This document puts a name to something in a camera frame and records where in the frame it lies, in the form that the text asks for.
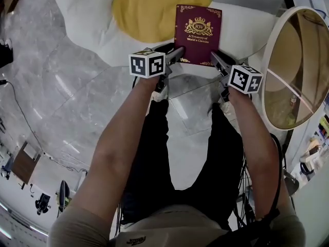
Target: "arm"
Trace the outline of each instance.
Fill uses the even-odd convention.
[[[262,218],[269,213],[278,188],[278,150],[249,97],[231,87],[229,91],[252,180],[256,218]],[[287,202],[289,195],[282,180],[278,206]]]
[[[111,227],[158,78],[140,79],[97,143],[89,173],[71,202]]]

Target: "glass surface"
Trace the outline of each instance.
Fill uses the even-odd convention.
[[[307,121],[329,89],[329,31],[311,10],[296,12],[274,46],[265,79],[264,103],[269,121],[291,129]]]

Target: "gray shirt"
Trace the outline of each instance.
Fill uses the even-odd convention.
[[[280,215],[271,228],[274,246],[305,246],[305,231],[291,202],[279,210]],[[111,244],[118,247],[200,247],[225,233],[227,231],[195,208],[173,205],[127,225]],[[48,239],[50,247],[96,247],[109,243],[109,228],[101,218],[70,206],[55,222]]]

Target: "hand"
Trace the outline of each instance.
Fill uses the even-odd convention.
[[[229,87],[228,90],[230,93],[228,98],[233,106],[236,106],[240,103],[250,103],[250,102],[252,103],[248,95],[243,94],[232,87]]]
[[[138,84],[141,84],[143,87],[150,88],[151,90],[155,90],[156,84],[159,82],[160,77],[156,76],[149,79],[139,78]]]

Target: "red book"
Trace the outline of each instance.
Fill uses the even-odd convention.
[[[185,48],[185,55],[179,62],[213,66],[210,53],[218,50],[221,26],[221,10],[177,5],[175,48]]]

